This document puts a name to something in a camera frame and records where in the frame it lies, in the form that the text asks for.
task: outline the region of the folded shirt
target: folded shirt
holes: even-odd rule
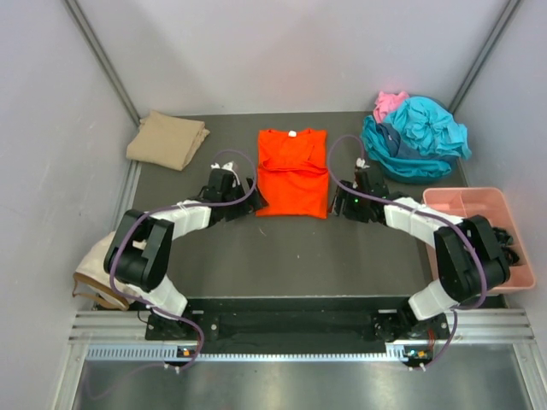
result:
[[[256,216],[309,215],[326,218],[326,131],[260,131],[258,188],[268,206]]]
[[[130,160],[182,171],[208,135],[203,121],[151,111],[141,120],[138,135],[127,146],[126,156]]]

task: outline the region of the cable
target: cable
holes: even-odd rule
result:
[[[218,152],[215,157],[213,158],[213,162],[215,162],[215,160],[220,156],[220,155],[223,155],[223,154],[237,154],[237,155],[241,155],[243,158],[245,158],[245,160],[247,160],[247,162],[249,162],[250,166],[251,166],[251,169],[252,169],[252,172],[253,172],[253,184],[252,186],[250,187],[250,189],[247,191],[247,193],[245,195],[243,195],[241,198],[239,199],[236,199],[235,201],[230,201],[230,202],[216,202],[216,203],[200,203],[200,202],[195,202],[195,203],[187,203],[184,205],[185,208],[192,208],[192,207],[203,207],[203,206],[206,206],[206,207],[211,207],[211,208],[220,208],[220,207],[230,207],[232,205],[237,205],[238,203],[241,203],[243,201],[245,201],[252,193],[253,191],[256,189],[256,167],[255,167],[255,164],[254,162],[243,152],[241,151],[238,151],[236,149],[224,149],[220,152]],[[127,244],[129,243],[129,241],[131,240],[131,237],[133,235],[133,233],[137,230],[138,226],[146,219],[148,218],[149,216],[155,214],[155,213],[158,213],[158,212],[163,212],[163,211],[171,211],[173,209],[178,209],[179,208],[179,205],[170,205],[168,207],[162,207],[162,208],[158,208],[158,209],[154,209],[153,211],[149,211],[149,212],[145,212],[144,214],[142,214],[136,221],[135,223],[131,226],[131,228],[129,228],[129,230],[127,231],[127,234],[124,236],[123,240],[121,241],[120,243],[120,247],[118,248],[118,252],[116,252],[115,256],[114,256],[114,260],[112,261],[112,267],[110,268],[110,275],[109,275],[109,282],[110,282],[110,288],[114,291],[114,293],[116,295],[119,295],[119,296],[123,296],[127,299],[133,299],[134,301],[137,301],[137,302],[141,302],[143,303],[144,305],[152,305],[152,303],[148,302],[147,300],[145,300],[144,298],[140,297],[140,296],[133,296],[133,295],[128,295],[127,293],[124,293],[122,292],[121,290],[119,290],[118,288],[116,288],[116,284],[115,284],[115,273],[116,273],[116,269],[118,267],[118,264],[120,263],[120,257],[121,257],[121,254],[123,253],[123,251],[125,250]],[[199,327],[199,325],[195,322],[193,322],[192,320],[189,320],[187,318],[183,318],[183,317],[180,317],[180,316],[177,316],[177,315],[174,315],[172,313],[169,313],[169,312],[166,312],[158,307],[153,307],[152,310],[154,312],[157,312],[163,316],[167,316],[173,320],[178,320],[178,321],[181,321],[183,323],[186,323],[187,325],[190,325],[192,328],[194,328],[194,330],[197,332],[197,347],[196,347],[196,352],[194,353],[194,355],[190,358],[189,361],[187,361],[183,366],[181,366],[179,368],[180,371],[183,371],[183,370],[186,370],[188,369],[189,367],[193,366],[194,363],[196,362],[196,359],[197,357],[199,356],[199,354],[201,353],[202,351],[202,348],[203,348],[203,343],[205,342],[205,335],[203,334],[203,330]],[[123,378],[121,378],[120,380],[118,380],[115,384],[111,385],[108,389],[106,389],[103,393],[99,394],[99,395],[93,395],[91,393],[91,388],[89,386],[89,378],[86,378],[86,383],[85,383],[85,389],[86,389],[86,392],[87,392],[87,395],[93,400],[93,401],[96,401],[96,400],[100,400],[102,398],[104,398],[105,396],[109,395],[110,393],[112,393],[112,391],[114,391],[115,389],[118,388],[118,386],[122,383],[124,383],[126,380],[128,380],[131,376],[145,370],[145,369],[149,369],[151,367],[163,367],[164,365],[162,363],[150,363],[150,364],[147,364],[147,365],[143,365],[141,367],[138,367],[134,370],[132,370],[131,372],[129,372],[127,375],[125,375]]]
[[[137,319],[139,319],[141,322],[143,322],[145,325],[148,325],[148,322],[146,320],[140,319],[140,310],[137,311]]]
[[[435,332],[430,328],[427,330],[427,335],[429,336],[429,344],[427,347],[433,352],[433,348],[435,347]]]
[[[477,271],[479,273],[479,279],[480,279],[480,297],[475,303],[473,303],[470,306],[460,306],[460,307],[454,307],[454,308],[451,309],[452,312],[454,313],[454,324],[452,326],[452,331],[450,332],[449,337],[446,340],[446,343],[440,349],[438,354],[436,354],[436,356],[429,363],[427,363],[426,365],[423,366],[423,370],[426,370],[428,367],[432,366],[434,363],[436,363],[444,355],[444,353],[446,352],[446,349],[450,346],[450,343],[452,342],[452,339],[454,338],[454,335],[456,334],[456,329],[457,329],[457,326],[458,326],[458,316],[457,316],[456,309],[457,308],[464,309],[464,310],[475,309],[475,308],[479,308],[484,303],[484,301],[486,299],[486,293],[488,291],[488,288],[487,288],[487,285],[486,285],[485,270],[482,267],[482,264],[480,263],[480,259],[477,256],[477,253],[475,252],[475,250],[473,248],[473,245],[469,242],[469,240],[463,234],[463,232],[460,231],[456,225],[454,225],[452,222],[450,222],[446,218],[443,218],[442,216],[438,216],[436,214],[429,214],[428,212],[416,210],[414,208],[411,208],[411,207],[409,207],[407,205],[404,205],[402,203],[399,203],[399,202],[394,202],[394,201],[390,201],[388,199],[378,198],[376,196],[363,194],[362,192],[359,192],[358,190],[352,190],[351,188],[348,188],[347,186],[343,185],[342,182],[340,182],[340,180],[338,178],[336,178],[336,176],[332,172],[331,158],[332,158],[332,153],[334,152],[334,150],[336,149],[338,144],[340,144],[340,142],[343,141],[346,138],[352,138],[352,139],[357,140],[360,144],[360,147],[361,147],[362,157],[364,156],[364,146],[363,146],[362,140],[359,139],[358,137],[356,137],[355,135],[343,135],[343,136],[339,137],[334,142],[334,144],[332,145],[332,147],[328,151],[328,156],[326,158],[326,167],[328,169],[328,173],[330,174],[332,180],[334,181],[334,183],[338,187],[340,187],[340,189],[345,190],[345,191],[349,192],[352,195],[368,199],[369,201],[376,201],[376,202],[379,202],[379,203],[383,203],[384,205],[395,205],[397,207],[400,207],[401,209],[405,209],[405,210],[407,210],[409,212],[412,212],[414,214],[417,214],[417,215],[420,215],[420,216],[425,216],[427,218],[438,220],[438,221],[444,223],[449,228],[451,228],[456,233],[456,235],[462,240],[465,248],[468,250],[469,254],[471,255],[471,259],[473,259],[473,263],[477,267]]]

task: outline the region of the white wall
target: white wall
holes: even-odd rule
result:
[[[547,359],[547,2],[526,0],[456,119],[468,126],[471,185],[505,193],[538,283],[514,300],[526,308]]]
[[[503,0],[80,0],[141,116],[449,104]]]
[[[62,2],[0,13],[0,408],[46,408],[71,274],[112,224],[135,127]]]

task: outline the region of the pink cloth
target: pink cloth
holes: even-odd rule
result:
[[[409,94],[405,91],[399,92],[398,94],[386,94],[383,91],[380,91],[378,98],[376,98],[376,108],[373,111],[376,122],[381,123],[390,112],[399,108],[399,105],[407,98],[409,98]]]

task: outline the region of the metal frame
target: metal frame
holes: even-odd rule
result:
[[[141,312],[143,320],[149,312]],[[479,309],[461,311],[459,325],[452,343],[458,345],[510,344],[521,370],[524,384],[534,409],[547,409],[547,370],[536,344],[532,328],[524,309]],[[449,326],[453,316],[447,313]],[[147,341],[146,324],[138,319],[137,312],[82,311],[78,312],[70,332],[70,350],[66,368],[56,395],[54,409],[70,409],[83,371],[84,358],[97,360],[151,360],[144,355],[158,354],[156,360],[171,360],[174,349],[191,348],[195,341]],[[387,354],[335,354],[335,355],[204,355],[203,361],[396,361],[399,348],[423,344],[421,340],[399,340],[387,343]]]
[[[110,62],[110,59],[104,51],[104,48],[99,42],[97,35],[95,34],[95,32],[93,32],[93,29],[91,28],[89,21],[85,17],[82,8],[79,6],[78,1],[62,0],[62,2],[67,8],[68,13],[74,19],[74,23],[79,28],[82,34],[82,38],[85,40],[87,45],[89,45],[91,52],[97,58],[99,66],[104,71],[104,74],[109,80],[110,85],[112,85],[114,92],[120,98],[120,101],[123,104],[123,107],[126,109],[127,114],[135,123],[135,125],[139,126],[140,117],[138,115],[138,111],[135,108],[135,105],[133,104],[131,98],[127,94],[125,87],[121,83],[120,77],[116,73],[114,66]]]
[[[118,199],[114,217],[112,218],[112,231],[120,224],[121,218],[124,213],[132,206],[135,193],[137,192],[138,177],[140,177],[141,163],[137,161],[131,161],[129,168],[127,169],[126,179],[123,185],[123,190]]]
[[[502,37],[502,34],[505,32],[505,30],[509,26],[509,23],[513,20],[513,17],[515,17],[515,14],[519,6],[521,5],[521,3],[522,3],[522,0],[508,0],[507,3],[505,4],[505,7],[503,8],[502,13],[497,18],[496,23],[494,24],[494,27],[492,28],[490,34],[488,35],[488,38],[486,39],[485,43],[480,48],[479,54],[475,57],[473,64],[469,68],[468,73],[466,74],[462,83],[458,87],[458,91],[456,92],[456,95],[454,96],[454,98],[452,99],[452,102],[450,103],[448,107],[448,110],[452,114],[454,114],[458,110],[460,105],[462,104],[463,99],[468,94],[474,81],[479,76],[480,71],[484,67],[492,51],[494,50],[496,45],[499,43],[499,40]]]

